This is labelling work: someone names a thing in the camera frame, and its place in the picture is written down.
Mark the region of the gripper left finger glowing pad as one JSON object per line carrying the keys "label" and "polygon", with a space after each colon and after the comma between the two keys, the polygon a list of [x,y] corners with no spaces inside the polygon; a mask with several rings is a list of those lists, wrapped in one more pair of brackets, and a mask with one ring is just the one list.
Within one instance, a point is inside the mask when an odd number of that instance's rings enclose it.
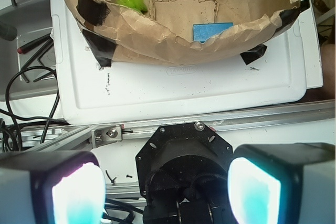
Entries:
{"label": "gripper left finger glowing pad", "polygon": [[90,151],[1,154],[1,223],[100,223],[105,198]]}

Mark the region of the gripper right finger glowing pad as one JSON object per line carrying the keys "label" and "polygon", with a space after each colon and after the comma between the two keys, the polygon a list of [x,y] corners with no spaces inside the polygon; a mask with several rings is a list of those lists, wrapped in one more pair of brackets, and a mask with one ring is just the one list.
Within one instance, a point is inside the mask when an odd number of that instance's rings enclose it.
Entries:
{"label": "gripper right finger glowing pad", "polygon": [[335,145],[243,144],[228,170],[238,223],[335,223]]}

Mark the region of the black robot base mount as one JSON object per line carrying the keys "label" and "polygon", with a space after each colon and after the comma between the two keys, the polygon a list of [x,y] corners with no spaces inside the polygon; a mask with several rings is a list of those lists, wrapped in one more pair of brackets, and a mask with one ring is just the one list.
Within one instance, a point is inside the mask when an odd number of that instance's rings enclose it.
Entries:
{"label": "black robot base mount", "polygon": [[160,126],[135,157],[144,223],[235,223],[232,146],[202,122]]}

